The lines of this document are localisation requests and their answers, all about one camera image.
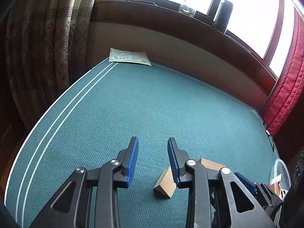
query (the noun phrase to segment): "wall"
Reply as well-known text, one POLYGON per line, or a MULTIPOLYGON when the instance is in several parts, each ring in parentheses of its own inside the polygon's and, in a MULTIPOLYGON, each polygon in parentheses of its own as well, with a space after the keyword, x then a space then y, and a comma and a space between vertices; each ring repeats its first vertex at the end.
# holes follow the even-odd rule
POLYGON ((87 70, 108 57, 110 48, 146 52, 151 61, 169 65, 216 86, 258 111, 268 96, 241 71, 190 43, 140 27, 91 21, 86 51, 87 70))
POLYGON ((0 199, 4 196, 7 177, 3 175, 7 164, 25 133, 25 127, 13 101, 7 79, 4 40, 6 19, 0 24, 0 199))

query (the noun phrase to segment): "curtain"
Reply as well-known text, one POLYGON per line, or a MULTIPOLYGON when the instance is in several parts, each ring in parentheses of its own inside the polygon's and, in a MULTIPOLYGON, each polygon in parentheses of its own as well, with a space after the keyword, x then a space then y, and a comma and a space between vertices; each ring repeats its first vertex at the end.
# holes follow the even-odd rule
POLYGON ((288 161, 303 146, 304 22, 295 10, 294 32, 287 62, 261 116, 280 156, 288 161))
POLYGON ((74 62, 80 50, 72 46, 73 42, 86 45, 93 3, 94 0, 16 0, 12 5, 6 27, 7 74, 28 130, 77 80, 75 76, 85 74, 86 48, 81 47, 83 57, 74 62))

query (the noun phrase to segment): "window frame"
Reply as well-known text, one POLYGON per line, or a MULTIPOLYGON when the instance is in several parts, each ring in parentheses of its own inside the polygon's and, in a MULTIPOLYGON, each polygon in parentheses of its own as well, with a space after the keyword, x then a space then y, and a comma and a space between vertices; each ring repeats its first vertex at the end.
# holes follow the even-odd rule
MULTIPOLYGON (((145 28, 188 42, 238 69, 266 94, 270 94, 276 83, 270 71, 243 46, 215 28, 182 13, 146 3, 99 0, 93 6, 91 21, 145 28)), ((193 72, 190 59, 185 65, 173 67, 202 80, 202 76, 193 72)))
MULTIPOLYGON (((150 5, 157 5, 160 7, 164 7, 166 9, 170 9, 173 11, 178 12, 179 10, 179 3, 175 3, 169 0, 120 0, 120 1, 135 1, 135 2, 141 2, 141 3, 147 3, 150 5)), ((196 11, 194 15, 194 19, 197 19, 209 26, 212 26, 215 28, 215 15, 218 10, 218 7, 220 5, 221 0, 211 0, 211 3, 209 5, 209 9, 207 11, 207 14, 201 13, 199 11, 196 11)), ((228 36, 230 39, 237 42, 239 45, 241 45, 245 50, 247 50, 252 56, 254 56, 266 69, 270 72, 270 74, 277 79, 278 77, 274 74, 274 72, 270 69, 269 65, 273 58, 273 55, 275 53, 276 47, 279 42, 279 38, 282 31, 282 25, 283 25, 283 17, 284 17, 284 0, 279 0, 279 7, 277 12, 277 18, 276 23, 273 28, 273 33, 270 38, 266 53, 264 57, 259 56, 248 44, 246 44, 243 40, 238 38, 236 35, 234 35, 229 30, 226 31, 226 36, 228 36)))

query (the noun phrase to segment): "red fabric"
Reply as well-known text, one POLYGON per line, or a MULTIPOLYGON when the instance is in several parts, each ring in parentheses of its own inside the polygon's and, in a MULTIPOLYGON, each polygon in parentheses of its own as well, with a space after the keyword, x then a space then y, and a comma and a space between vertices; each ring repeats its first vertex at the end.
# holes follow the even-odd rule
POLYGON ((280 158, 286 163, 289 162, 304 145, 304 92, 301 93, 288 118, 273 139, 280 158))
POLYGON ((295 10, 291 51, 282 78, 269 99, 262 118, 272 136, 276 135, 297 103, 304 87, 304 23, 295 10))

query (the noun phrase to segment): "plastic lid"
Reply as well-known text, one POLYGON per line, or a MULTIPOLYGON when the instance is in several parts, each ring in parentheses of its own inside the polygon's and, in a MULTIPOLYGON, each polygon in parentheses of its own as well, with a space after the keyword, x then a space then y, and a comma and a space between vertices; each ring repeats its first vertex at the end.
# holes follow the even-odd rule
MULTIPOLYGON (((281 190, 289 190, 291 187, 291 180, 288 173, 288 169, 281 159, 277 159, 275 161, 275 165, 272 168, 272 172, 270 174, 270 182, 269 185, 271 185, 274 182, 274 179, 278 179, 278 176, 280 176, 281 180, 279 181, 279 186, 281 190)), ((279 196, 281 193, 279 193, 278 185, 275 184, 275 193, 279 196)))

